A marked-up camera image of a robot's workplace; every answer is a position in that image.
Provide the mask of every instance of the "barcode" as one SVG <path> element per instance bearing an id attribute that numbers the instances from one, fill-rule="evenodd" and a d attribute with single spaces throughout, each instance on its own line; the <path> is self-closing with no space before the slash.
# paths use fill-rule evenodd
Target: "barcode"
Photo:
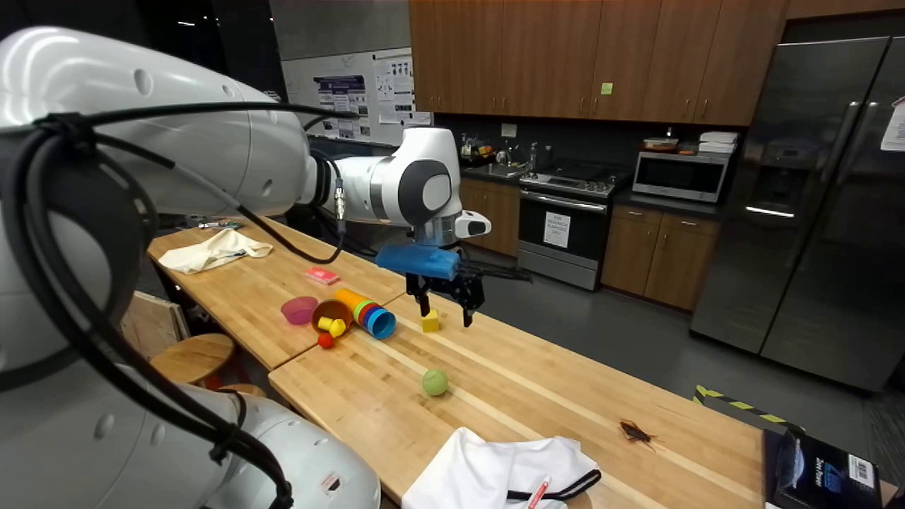
<path id="1" fill-rule="evenodd" d="M 873 489 L 873 465 L 871 462 L 849 455 L 849 477 Z"/>

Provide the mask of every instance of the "box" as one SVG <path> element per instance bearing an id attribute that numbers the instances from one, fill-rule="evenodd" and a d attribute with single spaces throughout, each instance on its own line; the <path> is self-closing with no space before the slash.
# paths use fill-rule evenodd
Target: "box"
<path id="1" fill-rule="evenodd" d="M 880 472 L 869 461 L 792 431 L 780 436 L 765 430 L 764 450 L 765 493 L 776 507 L 882 508 Z"/>

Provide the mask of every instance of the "kitchen cabinet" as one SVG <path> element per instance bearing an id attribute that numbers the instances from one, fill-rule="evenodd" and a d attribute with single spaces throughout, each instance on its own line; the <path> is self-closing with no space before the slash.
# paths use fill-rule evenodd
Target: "kitchen cabinet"
<path id="1" fill-rule="evenodd" d="M 773 48 L 786 25 L 787 0 L 725 0 L 719 10 L 696 123 L 751 123 Z"/>
<path id="2" fill-rule="evenodd" d="M 592 119 L 639 120 L 661 0 L 604 1 L 588 97 Z M 601 87 L 612 83 L 612 93 Z"/>
<path id="3" fill-rule="evenodd" d="M 603 2 L 553 2 L 549 17 L 550 43 L 547 62 L 545 115 L 586 119 L 591 111 L 589 93 Z"/>
<path id="4" fill-rule="evenodd" d="M 616 205 L 601 283 L 693 310 L 718 234 L 715 221 Z"/>
<path id="5" fill-rule="evenodd" d="M 462 23 L 462 112 L 498 114 L 503 3 L 463 0 L 462 12 L 468 18 Z"/>
<path id="6" fill-rule="evenodd" d="M 462 208 L 491 221 L 491 232 L 465 239 L 491 251 L 515 256 L 519 252 L 519 187 L 485 180 L 464 179 L 459 188 Z"/>
<path id="7" fill-rule="evenodd" d="M 551 64 L 550 16 L 554 2 L 502 3 L 500 113 L 542 117 L 549 98 L 547 67 Z"/>
<path id="8" fill-rule="evenodd" d="M 792 0 L 787 19 L 905 9 L 905 0 Z"/>
<path id="9" fill-rule="evenodd" d="M 462 111 L 462 6 L 459 0 L 412 0 L 415 107 L 422 111 Z"/>
<path id="10" fill-rule="evenodd" d="M 722 3 L 662 0 L 644 93 L 644 120 L 692 122 Z"/>

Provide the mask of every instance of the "cockroach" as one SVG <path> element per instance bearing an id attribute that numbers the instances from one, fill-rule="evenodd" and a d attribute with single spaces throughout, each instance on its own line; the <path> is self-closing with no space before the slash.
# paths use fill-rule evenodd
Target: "cockroach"
<path id="1" fill-rule="evenodd" d="M 630 420 L 623 420 L 619 422 L 619 425 L 622 427 L 623 435 L 625 439 L 629 442 L 644 442 L 651 450 L 655 450 L 651 445 L 651 439 L 656 437 L 656 435 L 648 435 L 641 430 L 637 424 Z"/>

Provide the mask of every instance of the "yellow and black tape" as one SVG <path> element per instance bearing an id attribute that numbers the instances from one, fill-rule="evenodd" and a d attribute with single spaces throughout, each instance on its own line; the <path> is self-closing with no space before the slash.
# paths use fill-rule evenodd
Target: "yellow and black tape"
<path id="1" fill-rule="evenodd" d="M 695 387 L 694 397 L 692 397 L 691 400 L 699 405 L 703 405 L 705 398 L 716 398 L 716 399 L 720 399 L 722 401 L 726 401 L 727 403 L 729 403 L 730 405 L 732 405 L 735 408 L 745 410 L 746 412 L 751 412 L 752 414 L 754 414 L 760 418 L 766 419 L 766 420 L 776 423 L 780 426 L 788 427 L 789 429 L 791 429 L 793 431 L 797 431 L 799 433 L 805 433 L 805 429 L 803 427 L 798 426 L 794 422 L 789 422 L 789 421 L 787 421 L 783 418 L 777 417 L 769 412 L 765 412 L 764 410 L 755 408 L 744 401 L 735 400 L 733 398 L 730 398 L 729 396 L 726 396 L 725 394 L 717 392 L 716 390 L 705 389 L 700 385 Z"/>

